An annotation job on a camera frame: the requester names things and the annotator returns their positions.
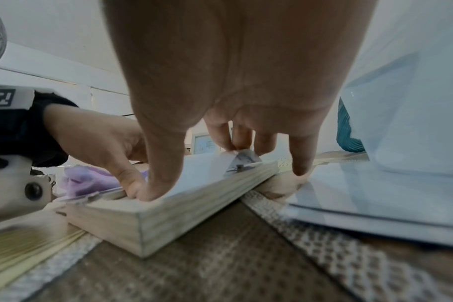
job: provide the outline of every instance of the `patterned border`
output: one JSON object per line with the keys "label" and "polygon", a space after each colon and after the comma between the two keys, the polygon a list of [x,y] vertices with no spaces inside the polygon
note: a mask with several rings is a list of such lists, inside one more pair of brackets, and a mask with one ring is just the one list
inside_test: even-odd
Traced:
{"label": "patterned border", "polygon": [[0,302],[20,302],[62,275],[101,242],[86,234],[0,290]]}
{"label": "patterned border", "polygon": [[453,302],[453,284],[331,228],[285,219],[281,204],[250,191],[241,201],[363,301]]}

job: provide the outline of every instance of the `purple fabric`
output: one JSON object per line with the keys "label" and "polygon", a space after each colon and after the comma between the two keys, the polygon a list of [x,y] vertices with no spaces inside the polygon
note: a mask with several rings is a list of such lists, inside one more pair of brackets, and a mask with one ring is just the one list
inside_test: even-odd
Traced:
{"label": "purple fabric", "polygon": [[[66,168],[64,173],[66,177],[61,180],[59,187],[66,190],[67,197],[77,197],[120,187],[114,176],[99,168],[74,166]],[[146,178],[148,170],[141,173]]]}

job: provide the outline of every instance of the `teal object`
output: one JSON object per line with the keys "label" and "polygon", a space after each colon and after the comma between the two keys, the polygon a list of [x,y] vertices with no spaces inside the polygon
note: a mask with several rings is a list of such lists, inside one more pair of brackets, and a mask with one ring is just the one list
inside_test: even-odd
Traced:
{"label": "teal object", "polygon": [[346,107],[340,98],[338,105],[338,132],[336,134],[336,142],[344,150],[348,152],[358,153],[364,152],[364,146],[361,140],[351,138],[351,125],[349,124],[349,114]]}

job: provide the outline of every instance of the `transparent plastic sheet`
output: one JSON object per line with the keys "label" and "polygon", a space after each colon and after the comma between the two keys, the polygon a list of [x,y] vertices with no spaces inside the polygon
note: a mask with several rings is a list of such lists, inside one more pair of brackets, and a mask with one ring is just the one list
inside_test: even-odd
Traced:
{"label": "transparent plastic sheet", "polygon": [[341,98],[376,167],[453,176],[453,0],[380,0]]}

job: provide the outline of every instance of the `black wristband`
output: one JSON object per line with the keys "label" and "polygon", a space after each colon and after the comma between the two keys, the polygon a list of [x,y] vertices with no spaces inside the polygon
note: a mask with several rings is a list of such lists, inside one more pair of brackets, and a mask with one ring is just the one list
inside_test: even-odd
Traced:
{"label": "black wristband", "polygon": [[25,137],[25,141],[28,141],[32,147],[30,157],[35,167],[59,166],[69,157],[44,126],[44,110],[51,104],[77,107],[73,102],[58,95],[35,92],[32,107],[27,116]]}

